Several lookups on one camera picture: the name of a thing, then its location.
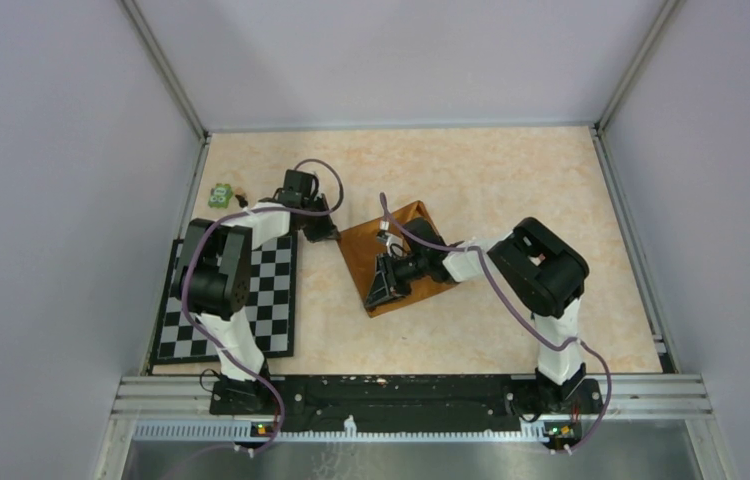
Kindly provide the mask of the brown satin napkin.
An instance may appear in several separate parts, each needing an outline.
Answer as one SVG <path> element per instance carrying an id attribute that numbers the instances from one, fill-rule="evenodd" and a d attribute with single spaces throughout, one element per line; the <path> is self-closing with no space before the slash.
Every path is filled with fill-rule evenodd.
<path id="1" fill-rule="evenodd" d="M 340 252 L 366 314 L 375 318 L 444 293 L 456 286 L 442 261 L 446 253 L 430 249 L 387 225 L 395 237 L 388 246 L 379 235 L 381 221 L 370 220 L 340 233 Z"/>

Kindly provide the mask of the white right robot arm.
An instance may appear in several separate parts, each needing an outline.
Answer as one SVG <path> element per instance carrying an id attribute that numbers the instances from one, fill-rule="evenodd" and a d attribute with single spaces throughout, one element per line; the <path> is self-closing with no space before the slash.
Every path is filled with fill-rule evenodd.
<path id="1" fill-rule="evenodd" d="M 495 240 L 448 245 L 432 224 L 418 217 L 400 226 L 400 234 L 380 223 L 378 238 L 386 250 L 376 257 L 375 273 L 364 308 L 396 304 L 408 298 L 414 283 L 430 279 L 454 285 L 499 273 L 531 318 L 523 320 L 541 344 L 536 368 L 537 397 L 551 412 L 563 412 L 578 397 L 586 366 L 575 339 L 585 280 L 586 260 L 533 217 Z"/>

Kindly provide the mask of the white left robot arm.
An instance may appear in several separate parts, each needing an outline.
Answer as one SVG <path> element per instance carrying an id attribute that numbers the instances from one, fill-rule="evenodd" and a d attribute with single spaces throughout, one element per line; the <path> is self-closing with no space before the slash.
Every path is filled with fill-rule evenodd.
<path id="1" fill-rule="evenodd" d="M 313 173 L 289 169 L 270 197 L 243 202 L 220 220 L 188 225 L 174 287 L 184 318 L 215 347 L 220 376 L 214 397 L 248 413 L 270 404 L 268 366 L 247 318 L 252 253 L 270 240 L 301 231 L 311 242 L 336 240 L 333 207 Z"/>

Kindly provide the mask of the small wooden black-tipped piece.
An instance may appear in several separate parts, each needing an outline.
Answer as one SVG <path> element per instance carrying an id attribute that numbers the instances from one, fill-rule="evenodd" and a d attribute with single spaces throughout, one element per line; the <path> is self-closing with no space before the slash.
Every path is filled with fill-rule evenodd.
<path id="1" fill-rule="evenodd" d="M 236 189 L 234 191 L 234 197 L 240 208 L 245 208 L 249 205 L 247 194 L 242 189 Z"/>

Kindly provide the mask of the green toy block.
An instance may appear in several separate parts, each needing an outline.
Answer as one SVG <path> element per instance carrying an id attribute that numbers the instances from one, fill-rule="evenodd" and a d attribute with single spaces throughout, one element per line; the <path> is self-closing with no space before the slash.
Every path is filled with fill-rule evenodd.
<path id="1" fill-rule="evenodd" d="M 234 190 L 230 184 L 217 183 L 210 190 L 207 205 L 213 209 L 227 209 L 233 197 Z"/>

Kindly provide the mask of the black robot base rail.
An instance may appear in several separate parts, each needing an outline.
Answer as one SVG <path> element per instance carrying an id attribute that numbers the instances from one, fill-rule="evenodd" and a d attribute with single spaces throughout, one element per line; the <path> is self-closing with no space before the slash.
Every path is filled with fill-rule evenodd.
<path id="1" fill-rule="evenodd" d="M 288 375 L 258 381 L 219 377 L 210 391 L 216 416 L 266 416 L 284 433 L 516 432 L 557 418 L 601 411 L 599 383 L 584 379 L 570 394 L 527 375 Z"/>

